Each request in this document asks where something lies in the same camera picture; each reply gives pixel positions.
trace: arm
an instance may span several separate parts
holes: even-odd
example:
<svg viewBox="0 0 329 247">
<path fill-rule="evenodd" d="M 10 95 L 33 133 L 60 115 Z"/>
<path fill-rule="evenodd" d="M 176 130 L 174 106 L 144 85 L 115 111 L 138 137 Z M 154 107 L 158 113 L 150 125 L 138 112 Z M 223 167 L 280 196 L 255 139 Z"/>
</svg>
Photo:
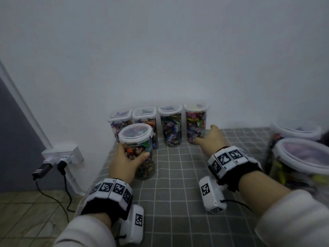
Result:
<svg viewBox="0 0 329 247">
<path fill-rule="evenodd" d="M 208 157 L 228 146 L 214 125 L 205 139 L 196 138 L 194 143 Z M 269 246 L 329 246 L 329 209 L 308 192 L 292 192 L 259 171 L 243 175 L 238 186 L 242 198 L 260 217 L 257 235 Z"/>
<path fill-rule="evenodd" d="M 130 184 L 137 167 L 149 157 L 144 153 L 134 160 L 129 160 L 124 147 L 119 144 L 114 159 L 109 165 L 109 178 L 119 178 Z M 73 219 L 61 235 L 55 240 L 54 247 L 115 247 L 111 233 L 110 217 L 106 213 L 93 213 Z"/>
</svg>

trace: white sleeve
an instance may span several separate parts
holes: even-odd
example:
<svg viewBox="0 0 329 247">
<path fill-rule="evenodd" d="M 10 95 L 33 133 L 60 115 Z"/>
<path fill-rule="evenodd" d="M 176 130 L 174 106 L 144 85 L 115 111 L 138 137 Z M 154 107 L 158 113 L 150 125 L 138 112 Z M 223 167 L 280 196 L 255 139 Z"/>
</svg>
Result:
<svg viewBox="0 0 329 247">
<path fill-rule="evenodd" d="M 55 240 L 54 247 L 115 247 L 110 230 L 97 218 L 74 218 Z"/>
<path fill-rule="evenodd" d="M 269 208 L 255 231 L 271 247 L 329 246 L 329 209 L 296 190 Z"/>
</svg>

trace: white tracking device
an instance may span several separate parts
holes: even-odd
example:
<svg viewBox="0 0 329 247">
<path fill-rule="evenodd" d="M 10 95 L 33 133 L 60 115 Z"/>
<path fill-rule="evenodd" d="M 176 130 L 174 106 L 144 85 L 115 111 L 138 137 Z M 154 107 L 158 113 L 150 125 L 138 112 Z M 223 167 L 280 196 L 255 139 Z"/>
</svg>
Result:
<svg viewBox="0 0 329 247">
<path fill-rule="evenodd" d="M 140 244 L 143 239 L 143 227 L 144 227 L 144 209 L 133 204 L 130 207 L 127 220 L 122 221 L 120 236 L 126 236 L 120 238 L 120 245 L 126 245 L 129 243 Z"/>
<path fill-rule="evenodd" d="M 217 213 L 226 210 L 226 203 L 221 202 L 221 200 L 224 200 L 222 190 L 226 189 L 226 186 L 218 185 L 216 180 L 209 176 L 200 179 L 199 186 L 203 206 L 207 211 Z"/>
</svg>

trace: jar lid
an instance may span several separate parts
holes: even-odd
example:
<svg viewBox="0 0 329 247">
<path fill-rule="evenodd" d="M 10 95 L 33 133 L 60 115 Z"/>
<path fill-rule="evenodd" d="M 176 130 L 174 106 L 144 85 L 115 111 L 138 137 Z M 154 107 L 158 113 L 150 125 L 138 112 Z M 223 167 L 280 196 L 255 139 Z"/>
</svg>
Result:
<svg viewBox="0 0 329 247">
<path fill-rule="evenodd" d="M 107 119 L 108 122 L 113 121 L 126 121 L 131 119 L 132 109 L 122 109 L 122 110 L 115 110 L 109 114 L 109 118 Z"/>
<path fill-rule="evenodd" d="M 171 115 L 176 113 L 181 113 L 183 110 L 182 105 L 168 105 L 168 106 L 161 106 L 158 108 L 158 111 L 161 115 Z"/>
<path fill-rule="evenodd" d="M 208 109 L 208 105 L 207 104 L 185 104 L 184 105 L 184 108 L 187 112 L 200 112 L 200 111 L 205 111 Z"/>
<path fill-rule="evenodd" d="M 154 119 L 157 116 L 156 107 L 138 107 L 133 112 L 133 119 Z"/>
<path fill-rule="evenodd" d="M 278 120 L 272 122 L 271 130 L 285 138 L 300 138 L 307 140 L 319 140 L 321 127 L 311 121 L 302 120 Z"/>
<path fill-rule="evenodd" d="M 141 144 L 153 136 L 153 129 L 149 124 L 137 123 L 123 128 L 119 132 L 119 140 L 122 143 Z"/>
<path fill-rule="evenodd" d="M 285 138 L 275 144 L 273 154 L 299 172 L 329 175 L 329 147 L 326 145 L 305 139 Z"/>
</svg>

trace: plastic container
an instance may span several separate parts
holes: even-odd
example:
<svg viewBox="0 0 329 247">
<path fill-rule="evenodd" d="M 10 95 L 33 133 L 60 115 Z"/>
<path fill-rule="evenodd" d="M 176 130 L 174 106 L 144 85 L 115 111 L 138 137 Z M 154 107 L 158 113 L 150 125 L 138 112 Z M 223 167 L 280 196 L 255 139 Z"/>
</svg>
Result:
<svg viewBox="0 0 329 247">
<path fill-rule="evenodd" d="M 111 124 L 112 131 L 114 133 L 117 142 L 119 143 L 119 132 L 128 125 L 133 124 L 132 118 L 132 109 L 127 110 L 116 110 L 109 114 L 107 121 Z"/>
<path fill-rule="evenodd" d="M 329 184 L 329 147 L 320 143 L 286 138 L 273 148 L 269 176 L 290 189 L 315 195 Z"/>
<path fill-rule="evenodd" d="M 204 138 L 206 135 L 206 104 L 185 104 L 187 142 L 193 144 L 196 137 Z"/>
<path fill-rule="evenodd" d="M 266 174 L 269 174 L 272 167 L 270 160 L 272 149 L 279 140 L 284 138 L 299 138 L 317 141 L 321 138 L 321 128 L 312 122 L 301 120 L 280 120 L 271 123 L 270 127 L 274 134 L 269 140 L 263 163 L 263 170 Z"/>
<path fill-rule="evenodd" d="M 182 105 L 170 105 L 158 108 L 163 137 L 167 146 L 177 146 L 182 143 L 182 110 Z"/>
<path fill-rule="evenodd" d="M 132 124 L 126 126 L 119 132 L 120 142 L 123 143 L 126 156 L 130 160 L 134 160 L 140 154 L 149 152 L 150 156 L 138 168 L 135 174 L 137 179 L 148 179 L 155 173 L 155 165 L 152 160 L 153 129 L 150 125 L 144 123 Z"/>
<path fill-rule="evenodd" d="M 146 123 L 152 127 L 153 149 L 158 149 L 157 121 L 155 118 L 156 116 L 157 116 L 156 107 L 139 107 L 133 111 L 133 120 L 135 123 Z"/>
</svg>

